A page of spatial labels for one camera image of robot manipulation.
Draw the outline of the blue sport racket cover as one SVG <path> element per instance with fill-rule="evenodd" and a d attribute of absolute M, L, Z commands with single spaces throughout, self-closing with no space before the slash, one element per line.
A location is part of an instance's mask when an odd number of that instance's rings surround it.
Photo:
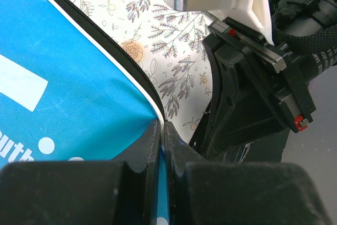
<path fill-rule="evenodd" d="M 1 0 L 1 170 L 106 161 L 164 118 L 139 65 L 69 0 Z M 160 145 L 156 224 L 168 223 Z"/>

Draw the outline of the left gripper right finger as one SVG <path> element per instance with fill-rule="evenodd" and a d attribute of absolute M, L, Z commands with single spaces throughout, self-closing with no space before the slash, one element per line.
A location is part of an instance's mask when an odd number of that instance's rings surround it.
<path fill-rule="evenodd" d="M 313 181 L 290 163 L 210 162 L 164 124 L 169 224 L 331 224 Z"/>

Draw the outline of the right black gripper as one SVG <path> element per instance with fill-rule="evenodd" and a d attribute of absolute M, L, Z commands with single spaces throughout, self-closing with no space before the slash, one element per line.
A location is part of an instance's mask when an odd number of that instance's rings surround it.
<path fill-rule="evenodd" d="M 203 40 L 212 98 L 189 145 L 209 161 L 280 161 L 304 130 L 311 80 L 336 64 L 336 0 L 270 0 L 273 44 L 227 17 Z"/>

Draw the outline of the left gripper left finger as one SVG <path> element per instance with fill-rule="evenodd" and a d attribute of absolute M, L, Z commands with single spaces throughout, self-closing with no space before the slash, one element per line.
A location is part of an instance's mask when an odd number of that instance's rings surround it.
<path fill-rule="evenodd" d="M 1 224 L 156 224 L 161 126 L 106 161 L 15 162 L 1 170 Z"/>

